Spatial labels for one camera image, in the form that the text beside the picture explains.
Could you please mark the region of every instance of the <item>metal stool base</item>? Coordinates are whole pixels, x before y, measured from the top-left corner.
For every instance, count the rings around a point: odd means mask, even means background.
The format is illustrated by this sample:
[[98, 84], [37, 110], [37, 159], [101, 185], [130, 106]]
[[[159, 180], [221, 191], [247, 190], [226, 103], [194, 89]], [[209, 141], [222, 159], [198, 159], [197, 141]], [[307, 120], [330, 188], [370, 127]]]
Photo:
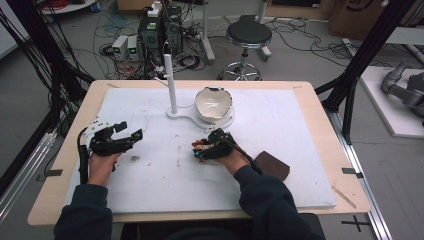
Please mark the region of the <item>metal stool base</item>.
[[223, 80], [262, 80], [262, 75], [259, 69], [253, 66], [250, 63], [245, 63], [246, 65], [243, 67], [241, 62], [235, 62], [228, 65], [224, 71], [221, 73], [221, 78]]

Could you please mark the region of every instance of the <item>dark sleeve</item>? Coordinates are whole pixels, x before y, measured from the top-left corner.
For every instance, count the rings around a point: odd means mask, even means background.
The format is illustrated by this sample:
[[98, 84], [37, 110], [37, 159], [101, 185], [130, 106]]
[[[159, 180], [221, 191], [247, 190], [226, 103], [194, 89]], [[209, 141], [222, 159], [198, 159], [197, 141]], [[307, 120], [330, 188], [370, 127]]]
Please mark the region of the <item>dark sleeve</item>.
[[63, 207], [54, 228], [55, 240], [110, 239], [112, 212], [106, 208], [107, 188], [83, 184], [75, 188], [72, 202]]
[[240, 206], [253, 218], [254, 239], [321, 239], [299, 216], [282, 181], [250, 166], [240, 168], [234, 178], [240, 183]]

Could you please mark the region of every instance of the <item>person's arm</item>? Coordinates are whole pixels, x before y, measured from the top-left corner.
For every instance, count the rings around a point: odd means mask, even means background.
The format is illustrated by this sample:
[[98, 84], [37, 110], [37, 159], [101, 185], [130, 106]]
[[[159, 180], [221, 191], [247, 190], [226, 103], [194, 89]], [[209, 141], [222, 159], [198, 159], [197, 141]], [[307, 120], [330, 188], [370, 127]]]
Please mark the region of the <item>person's arm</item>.
[[254, 239], [321, 239], [296, 210], [293, 197], [278, 178], [259, 175], [233, 150], [217, 159], [240, 184], [240, 206], [253, 219]]
[[71, 204], [63, 207], [54, 228], [55, 240], [111, 238], [112, 212], [106, 207], [106, 186], [120, 155], [91, 155], [88, 182], [77, 186]]

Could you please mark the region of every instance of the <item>brown sponge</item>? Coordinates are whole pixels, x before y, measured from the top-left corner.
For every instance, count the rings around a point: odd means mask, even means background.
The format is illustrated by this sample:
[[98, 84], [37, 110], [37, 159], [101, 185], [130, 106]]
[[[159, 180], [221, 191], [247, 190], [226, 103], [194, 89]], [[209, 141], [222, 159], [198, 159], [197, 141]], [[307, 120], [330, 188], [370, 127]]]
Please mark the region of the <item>brown sponge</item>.
[[290, 173], [289, 165], [278, 160], [266, 151], [261, 152], [255, 160], [259, 166], [261, 166], [263, 173], [277, 177], [281, 181], [284, 181]]

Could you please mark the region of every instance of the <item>cardboard box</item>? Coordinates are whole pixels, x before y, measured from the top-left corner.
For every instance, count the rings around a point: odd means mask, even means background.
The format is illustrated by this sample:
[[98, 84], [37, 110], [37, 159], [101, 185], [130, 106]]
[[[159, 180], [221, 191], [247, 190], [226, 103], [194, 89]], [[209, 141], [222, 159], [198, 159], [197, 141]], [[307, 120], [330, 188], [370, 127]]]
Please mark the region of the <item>cardboard box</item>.
[[337, 1], [328, 22], [331, 35], [364, 40], [377, 22], [384, 7], [381, 1]]
[[321, 0], [319, 7], [296, 7], [268, 3], [267, 17], [287, 17], [305, 19], [328, 19], [334, 7], [334, 0]]
[[117, 0], [119, 10], [142, 10], [152, 6], [154, 0]]

